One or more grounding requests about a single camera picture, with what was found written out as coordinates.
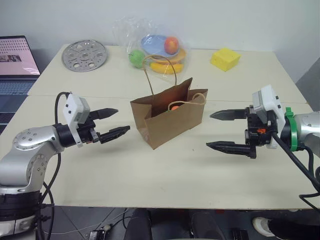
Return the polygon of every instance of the white wall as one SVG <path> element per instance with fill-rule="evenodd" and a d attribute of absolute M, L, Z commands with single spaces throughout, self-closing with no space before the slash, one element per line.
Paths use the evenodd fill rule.
<path fill-rule="evenodd" d="M 127 15 L 170 27 L 192 48 L 274 51 L 294 82 L 320 56 L 319 0 L 1 0 L 0 36 L 26 35 L 46 66 L 62 44 L 115 44 Z"/>

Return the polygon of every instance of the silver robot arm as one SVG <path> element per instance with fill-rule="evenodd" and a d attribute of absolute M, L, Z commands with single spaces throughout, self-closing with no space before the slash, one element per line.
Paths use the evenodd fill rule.
<path fill-rule="evenodd" d="M 64 151 L 53 126 L 20 132 L 11 151 L 0 161 L 0 194 L 19 194 L 42 188 L 50 158 Z"/>
<path fill-rule="evenodd" d="M 46 168 L 53 155 L 83 143 L 104 144 L 125 134 L 130 126 L 107 133 L 96 132 L 94 120 L 105 119 L 118 110 L 90 111 L 87 101 L 70 93 L 63 108 L 67 124 L 34 127 L 13 139 L 10 152 L 0 160 L 0 238 L 16 235 L 40 223 Z"/>
<path fill-rule="evenodd" d="M 308 146 L 320 158 L 320 111 L 294 116 L 297 138 Z"/>

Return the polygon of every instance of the blue plate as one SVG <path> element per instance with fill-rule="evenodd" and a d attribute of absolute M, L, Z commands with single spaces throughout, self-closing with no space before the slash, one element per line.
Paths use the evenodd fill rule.
<path fill-rule="evenodd" d="M 163 35 L 148 35 L 142 38 L 141 47 L 149 55 L 161 55 L 167 58 L 177 55 L 180 48 L 175 54 L 169 54 L 165 51 L 165 41 L 167 37 Z"/>

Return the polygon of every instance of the red apple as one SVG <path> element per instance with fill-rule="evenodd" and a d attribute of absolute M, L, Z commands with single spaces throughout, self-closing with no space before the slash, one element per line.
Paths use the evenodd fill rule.
<path fill-rule="evenodd" d="M 164 41 L 164 50 L 167 54 L 175 54 L 179 49 L 178 39 L 174 36 L 169 36 Z"/>

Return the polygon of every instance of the green apple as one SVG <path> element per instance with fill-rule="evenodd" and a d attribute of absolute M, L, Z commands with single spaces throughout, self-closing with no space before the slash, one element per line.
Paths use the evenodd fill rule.
<path fill-rule="evenodd" d="M 129 61 L 135 66 L 137 69 L 142 68 L 142 62 L 145 58 L 145 54 L 143 51 L 135 49 L 129 54 Z"/>

